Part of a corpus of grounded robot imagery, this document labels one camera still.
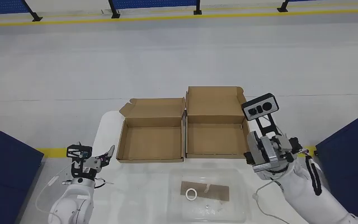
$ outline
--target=white tablecloth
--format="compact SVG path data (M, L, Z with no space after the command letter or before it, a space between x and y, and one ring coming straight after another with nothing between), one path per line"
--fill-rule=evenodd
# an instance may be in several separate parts
M123 120L118 111L109 111L103 115L93 144L93 156L105 153L112 145L117 149ZM250 130L253 129L257 129L255 123L250 123ZM183 163L121 164L115 155L110 165L97 175L114 185L107 184L95 190L91 224L168 223L168 177L170 170L174 168L237 169L243 176L249 201L246 223L282 223L258 210L251 196L266 181L261 180L245 160L185 159ZM285 201L276 184L262 189L259 196L260 205L265 212L279 216L291 224L306 223Z

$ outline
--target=cardboard box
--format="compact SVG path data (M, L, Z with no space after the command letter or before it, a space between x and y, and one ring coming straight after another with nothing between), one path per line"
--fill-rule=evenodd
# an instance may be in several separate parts
M248 123L241 87L189 87L186 93L186 157L244 158Z
M119 140L119 162L182 162L185 99L131 99Z

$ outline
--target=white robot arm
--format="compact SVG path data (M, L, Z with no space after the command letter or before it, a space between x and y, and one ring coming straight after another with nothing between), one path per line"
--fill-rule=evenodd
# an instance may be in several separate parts
M114 153L114 146L102 156L91 157L92 147L71 145L67 148L67 157L72 158L71 173L73 180L63 182L69 185L65 193L51 208L49 224L86 224L93 211L93 193L95 177L102 167L107 166Z
M249 152L244 155L254 172L262 180L275 182L281 188L286 201L308 223L358 224L358 218L350 214L321 185L312 158L306 155L308 170L297 162L297 154L305 152L297 138L288 140L278 132L271 116L272 112L279 109L275 97L272 94L266 94L242 104L242 108L247 120L256 120L263 135L259 138L254 131L247 136ZM259 120L259 117L264 115L268 116L268 121L271 123L267 127L263 127ZM266 136L271 132L275 133L272 138ZM253 198L258 204L257 192Z

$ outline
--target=transparent tray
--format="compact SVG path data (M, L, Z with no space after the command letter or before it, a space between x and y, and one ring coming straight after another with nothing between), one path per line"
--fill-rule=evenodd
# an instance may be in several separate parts
M181 195L182 181L228 186L229 201L202 197L190 201L185 195ZM245 184L237 170L174 169L171 171L167 209L169 222L244 223L248 212Z

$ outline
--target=washer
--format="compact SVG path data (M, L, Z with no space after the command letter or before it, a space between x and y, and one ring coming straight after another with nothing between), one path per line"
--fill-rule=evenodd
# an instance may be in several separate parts
M195 193L195 196L193 198L188 197L188 192L191 191L191 190ZM186 190L185 196L186 196L186 199L188 199L188 200L195 200L196 197L197 197L197 192L196 192L196 190L194 188L189 188L189 189Z

